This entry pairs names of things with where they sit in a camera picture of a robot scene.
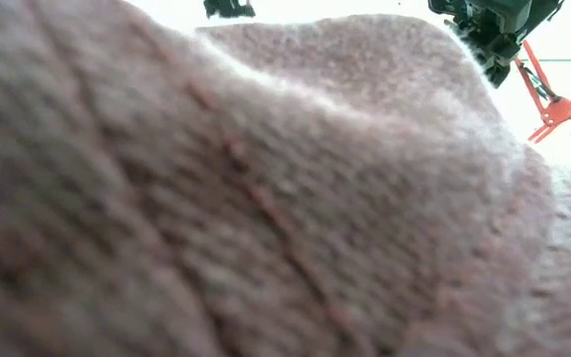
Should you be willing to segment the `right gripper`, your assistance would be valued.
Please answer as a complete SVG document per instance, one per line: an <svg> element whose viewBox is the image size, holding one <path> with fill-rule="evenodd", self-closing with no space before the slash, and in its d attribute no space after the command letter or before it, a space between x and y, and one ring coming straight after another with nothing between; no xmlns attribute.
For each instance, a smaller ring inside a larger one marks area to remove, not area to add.
<svg viewBox="0 0 571 357"><path fill-rule="evenodd" d="M543 21L551 19L563 0L428 0L438 15L451 15L448 23L472 48L482 52L484 75L494 88L511 71L523 40Z"/></svg>

